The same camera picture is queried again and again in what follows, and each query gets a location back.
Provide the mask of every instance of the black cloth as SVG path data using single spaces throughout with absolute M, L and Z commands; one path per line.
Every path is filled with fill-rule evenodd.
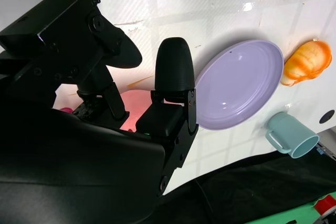
M 293 159 L 273 152 L 192 180 L 159 199 L 150 223 L 247 223 L 336 191 L 336 162 L 313 149 Z

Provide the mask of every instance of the orange plastic food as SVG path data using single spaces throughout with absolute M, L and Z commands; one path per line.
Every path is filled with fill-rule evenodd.
M 300 81 L 314 79 L 330 65 L 331 59 L 331 48 L 326 42 L 307 42 L 287 60 L 281 83 L 293 86 Z

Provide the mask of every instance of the lavender plate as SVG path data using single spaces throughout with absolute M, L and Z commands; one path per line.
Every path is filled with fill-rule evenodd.
M 223 130 L 253 116 L 275 92 L 283 60 L 280 49 L 266 40 L 248 40 L 219 53 L 196 80 L 197 123 Z

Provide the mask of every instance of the teal mug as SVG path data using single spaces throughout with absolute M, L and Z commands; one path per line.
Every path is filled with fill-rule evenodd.
M 292 158 L 304 156 L 319 141 L 319 136 L 308 129 L 293 116 L 280 112 L 267 123 L 267 140 L 281 153 L 288 153 Z

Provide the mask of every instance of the white backdrop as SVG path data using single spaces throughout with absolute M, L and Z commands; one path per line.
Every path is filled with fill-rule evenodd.
M 41 0 L 0 0 L 0 30 Z M 127 85 L 154 75 L 157 49 L 167 37 L 188 42 L 196 75 L 217 53 L 246 39 L 268 39 L 285 57 L 312 38 L 336 47 L 336 0 L 101 0 L 103 15 L 122 28 L 143 56 L 136 69 L 110 68 L 121 92 Z M 335 61 L 317 79 L 288 88 L 279 86 L 266 106 L 247 122 L 229 130 L 201 129 L 183 169 L 178 169 L 167 191 L 189 179 L 241 158 L 270 152 L 264 123 L 275 112 L 288 110 L 316 132 L 336 125 L 332 118 L 320 125 L 321 115 L 335 109 Z M 152 89 L 153 78 L 134 89 Z M 58 90 L 56 108 L 75 108 L 80 99 L 76 87 Z

